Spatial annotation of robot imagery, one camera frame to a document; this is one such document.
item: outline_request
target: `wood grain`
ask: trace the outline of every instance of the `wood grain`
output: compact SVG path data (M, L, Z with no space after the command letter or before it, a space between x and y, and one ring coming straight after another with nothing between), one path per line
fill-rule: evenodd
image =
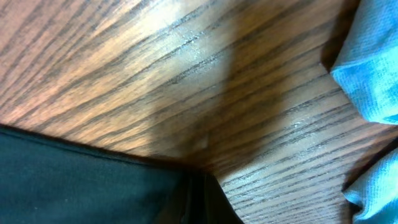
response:
M349 223L398 134L328 74L358 0L0 0L0 122L213 172L246 223Z

